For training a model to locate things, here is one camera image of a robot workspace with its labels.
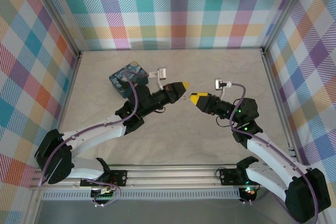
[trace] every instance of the plaid wall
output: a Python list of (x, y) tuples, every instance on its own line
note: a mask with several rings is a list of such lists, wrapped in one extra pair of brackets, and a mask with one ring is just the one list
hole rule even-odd
[(75, 57), (41, 0), (0, 0), (0, 223), (18, 223), (34, 153), (55, 127)]
[(260, 47), (286, 0), (55, 0), (84, 50)]
[(336, 207), (336, 0), (299, 0), (271, 54), (296, 144)]

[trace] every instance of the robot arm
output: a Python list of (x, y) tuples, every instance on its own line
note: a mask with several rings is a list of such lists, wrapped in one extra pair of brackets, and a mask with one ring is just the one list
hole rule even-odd
[(108, 177), (109, 173), (108, 165), (103, 159), (88, 160), (79, 158), (78, 155), (97, 144), (135, 131), (144, 124), (143, 118), (146, 115), (163, 109), (168, 103), (176, 102), (187, 88), (187, 82), (175, 82), (162, 86), (159, 91), (151, 94), (147, 86), (139, 84), (135, 87), (138, 108), (135, 114), (124, 122), (114, 124), (126, 119), (133, 112), (135, 107), (133, 94), (114, 115), (97, 124), (63, 134), (57, 129), (49, 131), (35, 154), (35, 160), (41, 170), (45, 168), (47, 160), (50, 160), (45, 172), (46, 181), (55, 184), (65, 178), (89, 178), (109, 182), (103, 179)]
[(318, 212), (328, 208), (331, 201), (323, 173), (294, 161), (269, 139), (255, 122), (259, 113), (254, 99), (243, 98), (238, 108), (223, 101), (224, 90), (231, 85), (231, 82), (217, 79), (216, 89), (222, 90), (220, 97), (193, 93), (190, 99), (202, 112), (236, 123), (236, 126), (232, 126), (236, 142), (262, 159), (259, 161), (251, 156), (237, 163), (236, 175), (242, 184), (255, 182), (264, 186), (283, 200), (289, 213), (300, 222), (306, 222), (316, 215), (316, 205)]

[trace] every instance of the black joint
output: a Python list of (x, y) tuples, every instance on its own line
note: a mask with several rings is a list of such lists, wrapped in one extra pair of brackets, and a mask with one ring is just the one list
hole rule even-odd
[[(322, 212), (331, 206), (324, 174), (315, 168), (308, 170), (306, 177), (316, 194), (319, 212)], [(313, 198), (303, 177), (293, 178), (286, 191), (285, 204), (292, 217), (300, 223), (306, 222), (314, 216)]]
[(101, 157), (97, 157), (96, 160), (99, 161), (99, 163), (103, 167), (104, 172), (108, 173), (110, 171), (110, 167), (107, 165), (105, 160), (103, 160)]
[[(143, 117), (148, 114), (161, 110), (168, 103), (176, 102), (185, 93), (185, 88), (182, 82), (169, 83), (164, 86), (163, 90), (159, 90), (153, 94), (150, 93), (146, 85), (138, 84), (135, 87), (138, 96), (138, 109), (134, 116), (123, 122), (126, 126), (125, 135), (138, 129), (144, 124)], [(116, 111), (116, 115), (122, 119), (128, 117), (134, 110), (135, 99), (134, 94), (128, 96), (128, 101), (124, 106)]]
[(249, 156), (244, 158), (243, 160), (239, 161), (237, 163), (236, 173), (238, 176), (238, 181), (243, 182), (249, 182), (249, 178), (246, 173), (246, 169), (253, 163), (258, 162), (259, 160), (255, 157)]
[[(240, 131), (248, 132), (252, 135), (263, 132), (262, 128), (260, 128), (254, 120), (244, 126), (237, 126), (235, 128)], [(251, 139), (251, 136), (236, 132), (235, 130), (232, 130), (232, 135), (237, 143), (240, 143), (245, 149), (247, 149), (247, 141)]]
[[(41, 170), (44, 169), (51, 153), (64, 142), (57, 129), (49, 131), (40, 144), (34, 158)], [(65, 179), (71, 173), (73, 165), (71, 164), (72, 147), (64, 144), (52, 157), (46, 171), (48, 184), (55, 184)]]

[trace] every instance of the beige floor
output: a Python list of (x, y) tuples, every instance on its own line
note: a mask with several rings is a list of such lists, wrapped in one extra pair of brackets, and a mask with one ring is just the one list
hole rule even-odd
[[(167, 105), (163, 114), (148, 115), (137, 131), (106, 141), (87, 150), (82, 157), (102, 157), (110, 164), (228, 164), (251, 155), (235, 142), (230, 129), (218, 127), (214, 116), (202, 113), (188, 99), (192, 92), (216, 93), (214, 79), (218, 77), (246, 86), (247, 97), (256, 99), (259, 106), (258, 125), (286, 149), (257, 49), (85, 52), (61, 130), (90, 125), (121, 108), (125, 100), (108, 76), (132, 61), (137, 61), (147, 72), (166, 67), (164, 84), (188, 81), (187, 99)], [(157, 91), (153, 79), (149, 87), (151, 92)], [(228, 89), (225, 100), (233, 102), (241, 92), (236, 87)]]

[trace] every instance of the white connector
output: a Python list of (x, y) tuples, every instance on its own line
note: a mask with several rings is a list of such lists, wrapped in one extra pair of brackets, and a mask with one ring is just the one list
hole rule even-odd
[(231, 81), (223, 81), (220, 78), (215, 79), (215, 89), (221, 90), (220, 99), (223, 100), (225, 94), (225, 88), (231, 88), (232, 82)]
[(166, 69), (165, 68), (158, 68), (156, 72), (150, 72), (148, 74), (149, 78), (157, 78), (158, 79), (158, 87), (159, 89), (163, 90), (163, 86), (161, 84), (161, 80), (165, 80), (167, 75), (166, 75)]

